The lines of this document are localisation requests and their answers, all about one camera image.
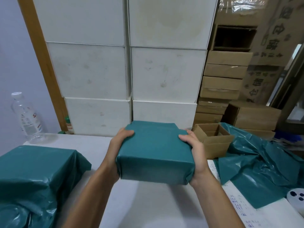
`person's right hand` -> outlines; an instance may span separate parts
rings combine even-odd
[[[187,142],[192,146],[192,156],[195,162],[195,171],[192,180],[190,181],[190,185],[194,187],[197,185],[199,179],[204,177],[206,174],[210,174],[211,171],[205,156],[203,143],[197,139],[196,135],[191,130],[187,130],[187,133],[188,135],[180,134],[178,137],[183,142]]]

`person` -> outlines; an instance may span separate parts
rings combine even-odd
[[[208,226],[245,227],[220,183],[211,173],[203,144],[192,131],[187,132],[188,135],[179,135],[179,138],[192,146],[195,171],[190,185],[196,192]],[[99,227],[112,187],[119,180],[115,158],[123,140],[133,134],[133,130],[122,128],[112,138],[104,160],[82,191],[63,228]]]

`empty bottle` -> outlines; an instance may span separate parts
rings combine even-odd
[[[22,92],[12,93],[14,99],[11,108],[17,115],[21,130],[29,143],[36,144],[45,139],[40,120],[31,103],[26,101]]]

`package wrapped in teal plastic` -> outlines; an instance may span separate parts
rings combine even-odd
[[[215,166],[221,184],[231,180],[254,208],[284,198],[290,189],[304,188],[304,160],[232,125],[221,123],[234,140]]]
[[[91,164],[73,149],[18,146],[0,157],[0,227],[51,228]]]
[[[191,146],[178,138],[187,134],[174,123],[133,121],[116,157],[121,179],[186,185],[195,164]]]

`white box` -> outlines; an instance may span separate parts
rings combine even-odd
[[[133,101],[133,120],[175,123],[180,129],[191,129],[196,103]]]
[[[195,103],[206,50],[132,48],[133,99]]]
[[[33,0],[47,42],[125,45],[123,0]]]
[[[129,97],[124,47],[48,43],[48,49],[63,97]]]
[[[131,46],[207,49],[217,0],[129,0]]]
[[[113,137],[131,122],[130,100],[65,98],[75,134]]]

